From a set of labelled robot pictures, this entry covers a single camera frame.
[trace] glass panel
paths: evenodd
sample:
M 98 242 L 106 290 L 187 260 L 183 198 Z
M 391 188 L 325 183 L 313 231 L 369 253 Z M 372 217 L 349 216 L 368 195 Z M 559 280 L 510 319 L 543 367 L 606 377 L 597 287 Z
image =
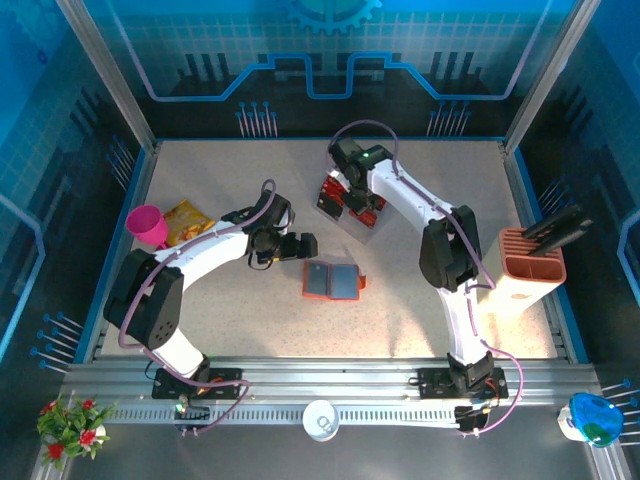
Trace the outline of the glass panel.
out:
M 0 53 L 0 476 L 17 479 L 77 339 L 43 317 L 84 324 L 139 146 L 55 2 L 0 2 Z
M 637 2 L 602 2 L 521 146 L 542 213 L 579 203 L 595 222 L 564 251 L 571 305 L 604 386 L 639 373 L 638 22 Z
M 502 136 L 573 0 L 90 0 L 160 137 Z

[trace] speckled surface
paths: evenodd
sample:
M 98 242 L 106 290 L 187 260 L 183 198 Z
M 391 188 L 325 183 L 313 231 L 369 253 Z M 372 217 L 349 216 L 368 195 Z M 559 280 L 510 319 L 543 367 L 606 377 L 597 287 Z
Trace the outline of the speckled surface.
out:
M 391 210 L 363 244 L 316 211 L 326 144 L 163 143 L 147 203 L 168 210 L 188 198 L 219 218 L 253 205 L 262 181 L 273 178 L 296 212 L 292 230 L 316 235 L 318 259 L 357 263 L 368 280 L 360 301 L 329 302 L 302 296 L 302 262 L 276 263 L 267 272 L 250 270 L 244 260 L 228 263 L 186 291 L 180 328 L 209 355 L 444 357 L 447 326 L 418 268 L 420 235 Z M 519 225 L 497 143 L 403 141 L 399 158 L 434 194 L 475 211 L 483 251 L 501 228 Z M 481 326 L 490 344 L 518 357 L 556 355 L 540 303 L 517 320 L 483 318 Z M 130 353 L 118 348 L 116 335 L 110 327 L 103 354 Z

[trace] yellow snack bag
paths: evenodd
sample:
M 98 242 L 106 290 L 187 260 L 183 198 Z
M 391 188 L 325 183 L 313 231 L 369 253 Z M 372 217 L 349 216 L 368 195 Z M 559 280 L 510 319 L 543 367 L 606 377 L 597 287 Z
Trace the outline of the yellow snack bag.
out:
M 215 221 L 194 207 L 189 200 L 183 200 L 164 214 L 169 225 L 167 243 L 175 247 L 209 230 Z

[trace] red flower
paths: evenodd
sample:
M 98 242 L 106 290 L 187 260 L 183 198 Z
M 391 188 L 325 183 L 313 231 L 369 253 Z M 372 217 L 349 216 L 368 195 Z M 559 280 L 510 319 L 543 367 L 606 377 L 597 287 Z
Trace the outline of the red flower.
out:
M 64 445 L 61 443 L 54 443 L 53 445 L 48 445 L 49 449 L 49 458 L 51 460 L 59 460 L 62 457 L 62 452 L 64 452 Z
M 40 410 L 40 415 L 44 415 L 45 413 L 50 412 L 53 408 L 58 404 L 57 400 L 47 403 L 42 410 Z
M 78 441 L 78 443 L 83 447 L 88 447 L 95 441 L 96 441 L 95 430 L 83 430 L 82 432 L 80 432 L 80 440 Z

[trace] purple cable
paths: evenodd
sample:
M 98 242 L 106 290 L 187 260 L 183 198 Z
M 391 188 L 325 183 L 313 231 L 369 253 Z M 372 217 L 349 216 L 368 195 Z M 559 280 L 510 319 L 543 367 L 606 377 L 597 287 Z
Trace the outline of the purple cable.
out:
M 442 208 L 440 205 L 434 202 L 431 198 L 429 198 L 428 195 L 426 195 L 422 190 L 416 187 L 413 183 L 411 183 L 409 180 L 407 180 L 406 178 L 400 175 L 400 169 L 398 168 L 398 151 L 400 150 L 400 140 L 398 140 L 398 135 L 396 135 L 396 132 L 394 132 L 391 127 L 389 127 L 388 125 L 382 122 L 379 122 L 377 120 L 371 120 L 371 119 L 356 120 L 355 122 L 348 123 L 347 125 L 342 127 L 340 130 L 338 130 L 333 135 L 333 137 L 331 137 L 331 140 L 329 141 L 329 147 L 327 148 L 327 153 L 325 156 L 325 159 L 329 160 L 329 162 L 327 163 L 327 166 L 330 169 L 333 169 L 334 167 L 333 162 L 331 161 L 331 157 L 329 155 L 329 149 L 333 146 L 333 144 L 336 142 L 336 140 L 342 133 L 344 133 L 346 130 L 352 127 L 355 127 L 357 125 L 375 125 L 389 132 L 394 142 L 393 153 L 391 154 L 391 162 L 392 162 L 393 173 L 395 173 L 396 178 L 400 180 L 402 183 L 404 183 L 407 187 L 409 187 L 413 192 L 418 194 L 424 201 L 426 201 L 429 204 L 429 206 L 437 210 L 439 213 L 443 214 L 446 217 L 446 219 L 449 220 L 449 222 L 451 222 L 453 227 L 456 229 L 456 232 L 458 232 L 458 235 L 460 236 L 462 243 L 464 243 L 464 246 L 469 252 L 471 259 L 473 260 L 473 263 L 475 263 L 475 265 L 478 267 L 478 270 L 482 272 L 482 274 L 486 278 L 487 283 L 489 283 L 489 285 L 481 285 L 481 284 L 470 285 L 466 289 L 466 293 L 469 293 L 474 288 L 488 288 L 490 290 L 493 290 L 494 288 L 496 288 L 496 283 L 493 281 L 493 278 L 491 278 L 489 271 L 482 264 L 480 257 L 478 256 L 475 249 L 471 245 L 471 242 L 469 241 L 469 238 L 467 237 L 467 235 L 464 233 L 464 230 L 462 230 L 462 226 L 460 225 L 458 220 L 456 220 L 456 218 L 453 215 L 451 215 L 451 213 L 447 212 L 444 208 Z M 478 329 L 476 328 L 476 322 L 473 317 L 473 305 L 470 299 L 467 299 L 467 308 L 469 309 L 469 319 L 471 321 L 471 330 L 473 331 L 473 335 L 477 337 Z M 489 346 L 485 340 L 481 339 L 480 343 L 482 343 L 487 348 L 487 350 L 493 353 L 504 355 L 505 357 L 509 358 L 516 365 L 516 368 L 518 369 L 518 373 L 520 374 L 520 381 L 519 381 L 518 393 L 516 394 L 516 398 L 511 404 L 511 406 L 509 407 L 509 409 L 507 410 L 507 412 L 493 425 L 490 425 L 488 427 L 485 427 L 479 430 L 476 433 L 477 435 L 488 432 L 489 430 L 493 430 L 495 427 L 497 427 L 502 422 L 504 422 L 506 418 L 509 415 L 511 415 L 511 412 L 513 412 L 516 405 L 520 401 L 520 398 L 522 397 L 522 389 L 524 388 L 524 372 L 522 370 L 522 365 L 520 364 L 518 359 L 508 352 Z
M 249 387 L 250 387 L 251 383 L 249 383 L 247 380 L 242 380 L 242 379 L 240 379 L 240 380 L 230 380 L 230 381 L 227 381 L 227 382 L 205 383 L 205 382 L 196 382 L 196 381 L 191 380 L 189 378 L 184 378 L 182 375 L 180 375 L 178 372 L 176 372 L 171 367 L 169 367 L 165 362 L 163 362 L 160 358 L 158 358 L 156 355 L 154 355 L 153 352 L 148 350 L 142 344 L 140 344 L 140 343 L 125 343 L 125 336 L 127 334 L 127 329 L 129 328 L 129 324 L 131 323 L 131 319 L 133 318 L 133 313 L 135 312 L 136 308 L 138 307 L 138 304 L 140 303 L 140 300 L 142 299 L 142 296 L 145 294 L 145 292 L 147 291 L 147 288 L 149 288 L 151 283 L 153 283 L 153 280 L 156 278 L 158 273 L 160 273 L 160 271 L 164 267 L 166 267 L 170 262 L 172 262 L 173 260 L 178 258 L 178 256 L 180 256 L 182 253 L 184 253 L 187 250 L 195 247 L 196 245 L 198 245 L 198 244 L 210 239 L 211 237 L 219 237 L 220 235 L 226 235 L 227 233 L 235 232 L 235 231 L 237 231 L 237 230 L 239 230 L 239 229 L 241 229 L 243 227 L 246 227 L 247 225 L 252 224 L 253 222 L 255 222 L 258 218 L 260 218 L 267 211 L 267 209 L 271 206 L 271 203 L 273 202 L 273 199 L 275 198 L 276 182 L 274 182 L 272 179 L 265 180 L 264 183 L 262 184 L 262 187 L 260 188 L 260 191 L 262 193 L 264 193 L 267 185 L 269 185 L 269 184 L 272 187 L 271 188 L 271 193 L 269 195 L 269 199 L 267 200 L 267 203 L 264 205 L 264 207 L 262 207 L 260 209 L 260 211 L 258 213 L 256 213 L 253 217 L 251 217 L 248 220 L 245 220 L 244 222 L 239 223 L 238 225 L 234 225 L 232 227 L 223 228 L 220 231 L 212 231 L 212 232 L 209 232 L 209 233 L 205 233 L 204 235 L 200 235 L 200 236 L 194 238 L 191 242 L 187 243 L 181 250 L 176 250 L 171 255 L 169 255 L 167 258 L 165 258 L 162 262 L 160 262 L 158 264 L 158 266 L 152 270 L 152 272 L 144 280 L 144 282 L 142 282 L 142 285 L 140 285 L 140 288 L 138 289 L 138 292 L 136 293 L 135 297 L 133 297 L 133 300 L 131 301 L 131 305 L 129 305 L 129 309 L 127 310 L 127 313 L 124 316 L 124 320 L 122 321 L 122 325 L 120 326 L 120 334 L 118 335 L 118 344 L 120 345 L 121 348 L 124 348 L 124 349 L 142 348 L 143 352 L 147 355 L 147 357 L 149 357 L 150 360 L 153 360 L 154 362 L 159 364 L 162 368 L 164 368 L 167 372 L 169 372 L 173 377 L 175 377 L 176 379 L 180 380 L 183 383 L 186 383 L 187 385 L 191 385 L 191 386 L 194 386 L 194 387 L 200 387 L 200 388 L 230 387 L 230 386 L 235 386 L 235 385 L 244 385 L 245 388 L 244 388 L 242 394 L 235 401 L 235 403 L 233 405 L 231 405 L 231 407 L 229 407 L 229 409 L 224 414 L 222 414 L 217 420 L 215 420 L 214 422 L 210 423 L 206 427 L 200 428 L 198 430 L 198 432 L 205 432 L 205 431 L 215 427 L 222 420 L 227 418 L 231 414 L 231 412 L 238 407 L 240 402 L 247 395 L 247 392 L 249 391 Z

